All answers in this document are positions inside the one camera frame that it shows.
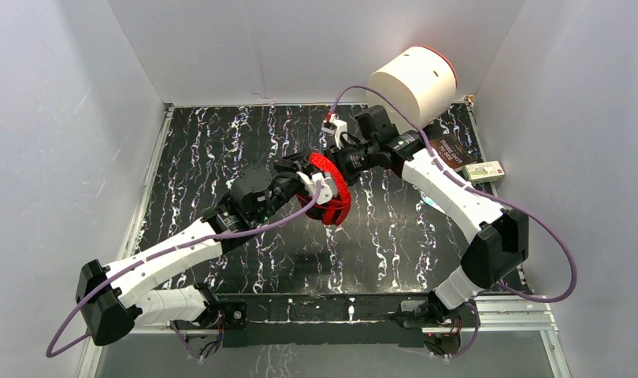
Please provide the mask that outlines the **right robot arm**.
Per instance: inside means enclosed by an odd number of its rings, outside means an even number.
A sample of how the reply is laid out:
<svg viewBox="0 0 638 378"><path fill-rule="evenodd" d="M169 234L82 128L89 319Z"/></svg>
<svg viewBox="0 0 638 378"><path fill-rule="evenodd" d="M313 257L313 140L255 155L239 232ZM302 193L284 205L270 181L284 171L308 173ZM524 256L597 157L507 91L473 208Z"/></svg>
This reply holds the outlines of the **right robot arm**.
<svg viewBox="0 0 638 378"><path fill-rule="evenodd" d="M428 314L439 326L448 326L460 307L493 287L514 271L528 255L529 218L520 210L505 209L463 180L425 143L425 132L400 132L383 106L357 114L360 139L331 114L322 124L334 143L325 156L348 184L361 172L381 167L428 195L460 228L469 245L459 267L428 295Z"/></svg>

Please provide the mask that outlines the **red black headphones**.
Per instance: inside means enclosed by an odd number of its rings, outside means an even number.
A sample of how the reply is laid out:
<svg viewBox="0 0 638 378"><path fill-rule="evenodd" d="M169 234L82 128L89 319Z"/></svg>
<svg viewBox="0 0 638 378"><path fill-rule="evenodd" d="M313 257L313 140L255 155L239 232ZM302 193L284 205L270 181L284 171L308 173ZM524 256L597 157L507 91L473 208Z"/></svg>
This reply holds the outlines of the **red black headphones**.
<svg viewBox="0 0 638 378"><path fill-rule="evenodd" d="M296 195L301 206L313 200L312 194L321 189L314 205L306 211L313 220L324 225L340 226L351 210L351 193L337 166L318 152L307 155L309 164L299 172L302 190Z"/></svg>

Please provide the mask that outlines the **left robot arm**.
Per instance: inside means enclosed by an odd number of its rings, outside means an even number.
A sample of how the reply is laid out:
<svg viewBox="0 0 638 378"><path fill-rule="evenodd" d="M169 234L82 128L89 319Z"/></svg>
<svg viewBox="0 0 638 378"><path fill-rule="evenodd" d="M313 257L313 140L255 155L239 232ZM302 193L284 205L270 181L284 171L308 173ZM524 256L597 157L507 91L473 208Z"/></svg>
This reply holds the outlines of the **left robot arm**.
<svg viewBox="0 0 638 378"><path fill-rule="evenodd" d="M332 175L311 158L296 154L271 169L244 169L216 205L184 230L129 258L83 265L74 313L85 321L87 337L102 347L138 325L186 321L210 328L226 318L227 307L206 286L169 290L161 284L330 201Z"/></svg>

